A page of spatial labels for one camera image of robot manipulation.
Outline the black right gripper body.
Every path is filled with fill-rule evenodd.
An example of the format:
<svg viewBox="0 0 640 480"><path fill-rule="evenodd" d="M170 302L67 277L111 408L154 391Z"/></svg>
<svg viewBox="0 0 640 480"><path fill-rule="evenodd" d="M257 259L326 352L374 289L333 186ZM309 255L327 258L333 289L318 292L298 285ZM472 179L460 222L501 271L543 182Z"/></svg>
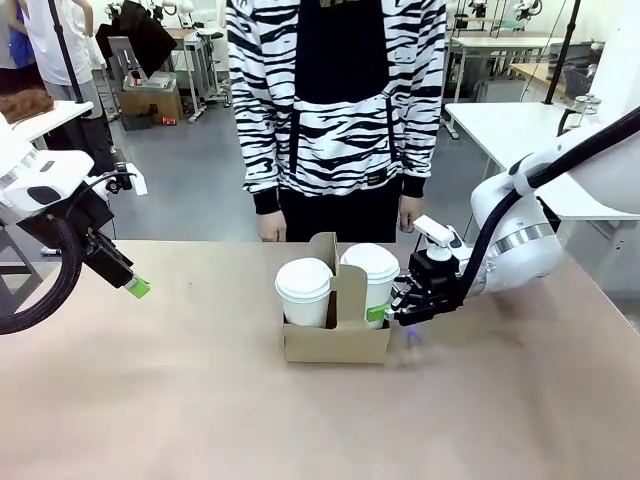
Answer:
<svg viewBox="0 0 640 480"><path fill-rule="evenodd" d="M432 320L462 305L459 261L455 257L437 261L429 258L426 250L420 250L411 254L408 270L415 285L405 312L406 326Z"/></svg>

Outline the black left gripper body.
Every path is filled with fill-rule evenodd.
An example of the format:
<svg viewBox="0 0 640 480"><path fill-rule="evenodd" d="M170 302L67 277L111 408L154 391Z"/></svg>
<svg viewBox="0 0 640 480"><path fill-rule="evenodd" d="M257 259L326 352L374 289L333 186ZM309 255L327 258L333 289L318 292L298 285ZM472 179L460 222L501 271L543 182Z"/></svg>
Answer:
<svg viewBox="0 0 640 480"><path fill-rule="evenodd" d="M114 288L125 287L134 278L133 262L114 242L98 230L89 228L83 240L83 262Z"/></svg>

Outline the person's left hand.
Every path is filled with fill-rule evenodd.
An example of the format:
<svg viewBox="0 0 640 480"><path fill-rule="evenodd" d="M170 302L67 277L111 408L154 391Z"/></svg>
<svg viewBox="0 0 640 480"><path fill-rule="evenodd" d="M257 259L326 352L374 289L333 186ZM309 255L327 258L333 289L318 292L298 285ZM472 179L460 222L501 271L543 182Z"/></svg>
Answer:
<svg viewBox="0 0 640 480"><path fill-rule="evenodd" d="M415 221L423 214L424 199L401 195L399 200L399 230L412 233Z"/></svg>

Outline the person's right hand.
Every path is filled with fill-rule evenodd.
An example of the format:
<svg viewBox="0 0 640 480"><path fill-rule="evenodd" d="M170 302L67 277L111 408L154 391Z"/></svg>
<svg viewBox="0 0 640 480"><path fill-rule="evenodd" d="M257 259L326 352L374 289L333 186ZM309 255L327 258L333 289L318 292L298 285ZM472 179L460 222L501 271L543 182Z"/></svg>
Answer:
<svg viewBox="0 0 640 480"><path fill-rule="evenodd" d="M281 210L258 216L259 236L264 242L286 241L286 220Z"/></svg>

